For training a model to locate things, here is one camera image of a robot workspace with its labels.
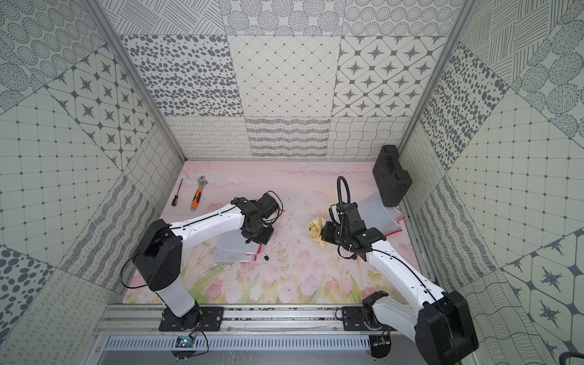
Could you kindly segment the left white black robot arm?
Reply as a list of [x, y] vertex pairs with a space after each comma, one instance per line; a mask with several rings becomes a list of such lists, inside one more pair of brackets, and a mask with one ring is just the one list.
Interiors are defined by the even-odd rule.
[[283, 203], [273, 191], [260, 199], [238, 197], [222, 208], [175, 223], [158, 219], [150, 224], [129, 260], [149, 290], [166, 306], [164, 313], [190, 329], [200, 316], [199, 304], [181, 278], [183, 255], [212, 238], [240, 232], [246, 243], [266, 245]]

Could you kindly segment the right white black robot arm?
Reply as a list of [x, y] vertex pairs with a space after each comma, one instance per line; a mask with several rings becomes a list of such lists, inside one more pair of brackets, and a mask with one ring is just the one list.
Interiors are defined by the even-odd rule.
[[457, 364], [479, 348], [467, 300], [425, 278], [376, 228], [367, 228], [356, 203], [330, 207], [322, 239], [359, 256], [393, 283], [406, 300], [377, 291], [362, 301], [370, 329], [395, 329], [411, 339], [428, 364]]

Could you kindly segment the yellow microfiber cloth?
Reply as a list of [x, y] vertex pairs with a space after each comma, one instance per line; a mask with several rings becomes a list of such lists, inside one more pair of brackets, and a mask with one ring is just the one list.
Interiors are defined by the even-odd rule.
[[322, 246], [322, 248], [327, 248], [328, 243], [322, 238], [322, 230], [325, 227], [326, 221], [321, 217], [315, 217], [307, 226], [307, 230], [311, 235], [311, 239], [316, 241]]

